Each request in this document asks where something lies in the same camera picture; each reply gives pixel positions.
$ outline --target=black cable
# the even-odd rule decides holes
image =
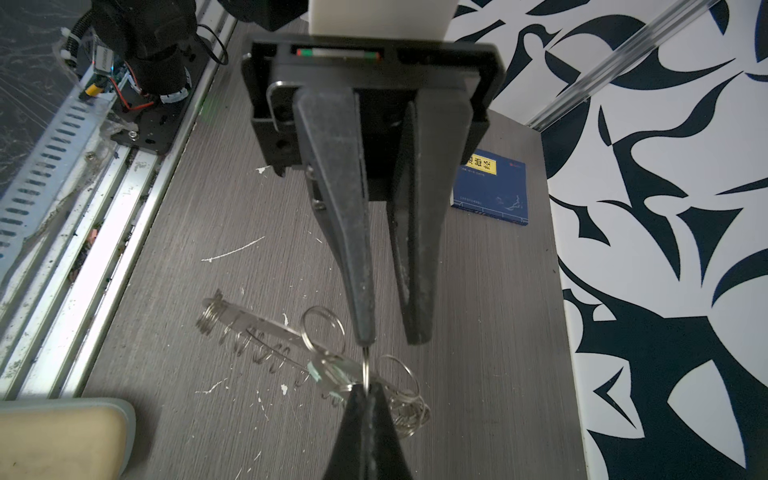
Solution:
[[[77,20],[74,23],[74,27],[70,30],[71,34],[74,35],[77,38],[83,38],[83,35],[85,35],[85,32],[91,27],[91,19],[94,16],[94,10],[91,8],[83,16],[80,17],[79,20]],[[65,63],[68,67],[75,68],[78,66],[78,48],[80,47],[80,44],[78,44],[74,38],[67,37],[67,40],[64,43],[64,49],[69,52],[70,58],[65,60]]]
[[[197,24],[198,27],[203,27],[206,30],[208,30],[216,39],[216,41],[219,42],[219,45],[221,45],[221,59],[217,58],[216,54],[213,50],[210,49],[210,47],[205,43],[205,41],[196,33],[194,34],[194,39],[197,41],[198,44],[200,44],[200,47],[205,50],[205,52],[208,54],[211,60],[215,61],[219,65],[226,65],[230,63],[230,54],[227,52],[227,47],[224,46],[224,43],[221,42],[218,35],[216,35],[216,32],[211,30],[208,25],[203,24]]]

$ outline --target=metal frame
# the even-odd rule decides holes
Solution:
[[[83,88],[84,81],[72,88],[0,199],[0,282],[23,256],[29,239],[51,219],[62,185],[77,171],[91,135],[112,106],[114,94],[81,101]]]
[[[201,4],[199,23],[210,26],[226,44],[236,20],[215,0]],[[212,39],[207,31],[200,36]],[[221,53],[215,42],[214,53]],[[115,150],[114,142],[104,141],[96,131],[75,157],[49,209],[55,213],[65,206],[70,214],[61,226],[46,225],[47,233],[17,262],[0,303],[0,316],[7,319],[0,323],[5,329],[0,338],[0,399],[79,395],[217,67],[208,62],[165,156],[129,147]],[[71,282],[72,267],[96,226],[96,241]]]

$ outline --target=cable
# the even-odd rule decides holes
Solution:
[[[123,107],[127,108],[129,111],[133,110],[141,110],[142,108],[151,107],[152,105],[156,104],[157,102],[151,101],[146,104],[138,105],[137,107],[131,107],[128,102],[125,101],[125,97],[123,97],[123,92],[120,91],[120,87],[118,87],[118,83],[114,80],[114,78],[109,77],[110,81],[114,85],[114,90],[118,93],[118,97],[120,97],[120,102],[122,102]]]
[[[52,46],[51,51],[53,52],[53,58],[56,62],[56,65],[61,69],[61,72],[64,74],[64,76],[72,83],[74,86],[80,86],[80,78],[75,74],[74,68],[69,66],[68,61],[64,60],[61,56],[61,53],[64,50],[64,44],[67,41],[67,37],[60,37]]]
[[[139,89],[141,95],[146,97],[147,95],[144,93],[144,89],[141,87],[141,85],[139,85],[139,80],[138,80],[138,78],[136,78],[136,74],[134,73],[134,69],[131,68],[131,66],[128,64],[127,61],[125,62],[125,66],[128,67],[129,71],[131,71],[131,78],[134,79],[134,83],[136,84],[136,87]]]
[[[74,23],[74,27],[72,27],[72,30],[70,30],[71,35],[75,36],[76,38],[83,38],[83,35],[85,35],[85,32],[91,27],[91,19],[94,16],[93,8],[85,12],[83,16],[80,17],[79,20],[77,20]],[[78,48],[80,47],[80,44],[75,41],[74,38],[68,37],[67,40],[64,42],[64,50],[69,52],[69,58],[65,60],[65,63],[70,68],[75,68],[78,66]]]
[[[211,35],[214,36],[217,42],[219,42],[219,45],[221,45],[221,59],[217,58],[216,54],[214,54],[214,51],[210,49],[208,45],[206,45],[205,41],[198,35],[194,34],[194,39],[197,41],[197,43],[200,44],[200,47],[205,50],[205,52],[208,54],[211,60],[215,61],[219,65],[226,65],[230,63],[230,54],[227,51],[227,47],[224,46],[224,43],[222,43],[221,39],[216,35],[216,32],[211,30],[208,25],[204,25],[202,23],[197,24],[198,27],[203,27],[206,30],[210,32]]]

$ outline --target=table surface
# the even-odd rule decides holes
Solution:
[[[232,59],[257,29],[237,26]],[[311,381],[297,389],[289,366],[270,374],[194,326],[216,289],[290,325],[324,305],[350,326],[303,175],[259,170],[250,115],[233,61],[214,79],[84,391],[136,409],[125,478],[321,478],[331,453],[342,411]],[[541,140],[499,114],[491,120],[480,148],[526,163],[530,224],[449,209],[435,333],[413,347],[402,331],[385,209],[372,204],[372,354],[410,366],[432,407],[431,422],[402,442],[415,478],[586,478]],[[405,381],[394,365],[382,372]]]

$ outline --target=blue book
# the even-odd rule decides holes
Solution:
[[[467,164],[458,168],[451,205],[528,225],[525,164],[476,150]]]

